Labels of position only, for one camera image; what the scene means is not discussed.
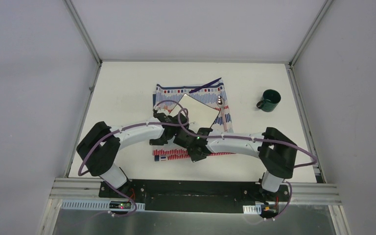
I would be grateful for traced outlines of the white square plate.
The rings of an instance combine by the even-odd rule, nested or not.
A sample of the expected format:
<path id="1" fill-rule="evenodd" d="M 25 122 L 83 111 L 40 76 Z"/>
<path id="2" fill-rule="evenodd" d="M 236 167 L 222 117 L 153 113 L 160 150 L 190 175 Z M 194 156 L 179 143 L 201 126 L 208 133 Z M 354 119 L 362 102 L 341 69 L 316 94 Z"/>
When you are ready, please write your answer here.
<path id="1" fill-rule="evenodd" d="M 189 130 L 197 133 L 200 128 L 211 128 L 219 117 L 220 111 L 191 97 L 188 94 L 173 96 L 168 100 L 177 101 L 188 110 Z"/>

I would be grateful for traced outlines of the patterned cloth napkin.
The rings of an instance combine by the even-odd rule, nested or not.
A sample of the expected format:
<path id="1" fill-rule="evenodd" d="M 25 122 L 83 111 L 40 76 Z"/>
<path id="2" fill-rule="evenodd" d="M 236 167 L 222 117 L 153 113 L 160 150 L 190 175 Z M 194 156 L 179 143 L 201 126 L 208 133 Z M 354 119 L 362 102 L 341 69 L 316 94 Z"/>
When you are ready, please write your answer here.
<path id="1" fill-rule="evenodd" d="M 167 98 L 171 98 L 173 96 L 179 97 L 180 94 L 188 94 L 191 97 L 201 101 L 204 104 L 209 105 L 220 111 L 220 108 L 217 105 L 217 98 L 221 95 L 225 100 L 225 121 L 226 121 L 226 131 L 224 131 L 222 118 L 219 114 L 219 117 L 215 120 L 212 125 L 212 129 L 215 131 L 220 132 L 230 132 L 232 133 L 233 130 L 233 122 L 232 116 L 230 113 L 229 108 L 229 101 L 226 94 L 225 85 L 223 80 L 221 79 L 219 82 L 209 86 L 206 89 L 201 89 L 198 92 L 189 94 L 189 91 L 199 87 L 200 85 L 188 85 L 188 86 L 174 86 L 174 87 L 166 87 L 160 84 L 156 85 L 156 90 L 153 92 L 153 106 L 158 105 L 159 108 L 167 110 L 169 113 L 172 112 L 172 109 L 175 107 L 175 103 L 173 102 L 163 102 L 164 100 L 168 100 Z M 182 160 L 188 159 L 189 155 L 187 151 L 175 145 L 172 140 L 168 142 L 168 144 L 163 146 L 154 146 L 152 155 L 154 156 L 154 161 L 162 162 L 162 161 L 169 161 L 169 160 Z"/>

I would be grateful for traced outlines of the silver spoon pink handle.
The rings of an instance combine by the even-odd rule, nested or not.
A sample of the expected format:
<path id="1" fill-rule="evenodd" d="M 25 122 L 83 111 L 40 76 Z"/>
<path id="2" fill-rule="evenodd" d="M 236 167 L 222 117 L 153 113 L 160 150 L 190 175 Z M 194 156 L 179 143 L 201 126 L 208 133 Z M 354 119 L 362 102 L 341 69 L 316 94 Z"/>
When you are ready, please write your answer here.
<path id="1" fill-rule="evenodd" d="M 221 115 L 221 118 L 222 118 L 222 124 L 223 124 L 224 131 L 226 131 L 227 127 L 226 127 L 225 112 L 224 112 L 225 100 L 221 95 L 219 95 L 218 98 L 217 98 L 217 105 L 220 108 L 220 115 Z"/>

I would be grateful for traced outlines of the dark blue plastic knife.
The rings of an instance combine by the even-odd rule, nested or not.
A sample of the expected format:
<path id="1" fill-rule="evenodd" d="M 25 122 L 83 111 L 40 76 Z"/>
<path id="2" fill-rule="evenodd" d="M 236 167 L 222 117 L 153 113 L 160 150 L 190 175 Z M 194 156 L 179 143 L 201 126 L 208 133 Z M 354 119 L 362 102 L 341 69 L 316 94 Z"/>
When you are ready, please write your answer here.
<path id="1" fill-rule="evenodd" d="M 218 79 L 215 79 L 215 80 L 213 80 L 213 81 L 211 81 L 211 82 L 209 82 L 209 83 L 206 83 L 206 84 L 204 84 L 204 85 L 201 85 L 201 86 L 199 86 L 199 87 L 197 87 L 197 88 L 195 88 L 195 89 L 189 91 L 189 94 L 192 94 L 192 93 L 198 92 L 198 91 L 200 91 L 201 89 L 206 89 L 206 88 L 208 88 L 209 86 L 211 86 L 211 85 L 213 85 L 213 84 L 219 82 L 220 80 L 221 80 L 221 77 L 218 78 Z"/>

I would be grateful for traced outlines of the dark green mug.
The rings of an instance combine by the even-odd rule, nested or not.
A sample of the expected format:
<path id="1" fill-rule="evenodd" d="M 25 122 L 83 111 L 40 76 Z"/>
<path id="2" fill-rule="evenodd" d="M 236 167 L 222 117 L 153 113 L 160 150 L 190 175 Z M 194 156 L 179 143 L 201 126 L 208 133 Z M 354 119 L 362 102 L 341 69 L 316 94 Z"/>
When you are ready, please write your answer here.
<path id="1" fill-rule="evenodd" d="M 280 93 L 276 90 L 265 90 L 260 101 L 256 104 L 256 107 L 264 112 L 271 112 L 280 103 L 281 98 Z"/>

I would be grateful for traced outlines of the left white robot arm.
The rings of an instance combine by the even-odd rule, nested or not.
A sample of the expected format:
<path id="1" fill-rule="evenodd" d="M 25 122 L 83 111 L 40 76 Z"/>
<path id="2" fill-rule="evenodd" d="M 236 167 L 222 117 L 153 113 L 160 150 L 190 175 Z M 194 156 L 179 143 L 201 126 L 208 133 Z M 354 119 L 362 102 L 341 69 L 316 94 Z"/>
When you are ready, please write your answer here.
<path id="1" fill-rule="evenodd" d="M 182 130 L 181 124 L 188 127 L 187 115 L 186 111 L 173 117 L 157 112 L 148 120 L 117 129 L 103 121 L 96 123 L 76 147 L 82 159 L 78 176 L 89 173 L 99 177 L 111 186 L 111 192 L 116 197 L 126 197 L 130 191 L 129 179 L 115 164 L 118 152 L 143 141 L 167 143 Z"/>

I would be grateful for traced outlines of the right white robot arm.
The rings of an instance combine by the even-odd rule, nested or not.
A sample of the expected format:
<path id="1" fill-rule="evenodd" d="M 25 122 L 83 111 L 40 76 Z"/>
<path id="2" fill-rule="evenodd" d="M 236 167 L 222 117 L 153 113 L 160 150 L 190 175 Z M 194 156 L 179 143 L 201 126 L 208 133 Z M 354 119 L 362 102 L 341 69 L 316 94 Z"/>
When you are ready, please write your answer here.
<path id="1" fill-rule="evenodd" d="M 273 127 L 254 134 L 219 132 L 211 128 L 200 128 L 197 133 L 181 130 L 173 142 L 185 148 L 193 162 L 212 153 L 242 154 L 260 159 L 266 172 L 258 194 L 266 201 L 276 197 L 281 183 L 293 176 L 296 144 Z"/>

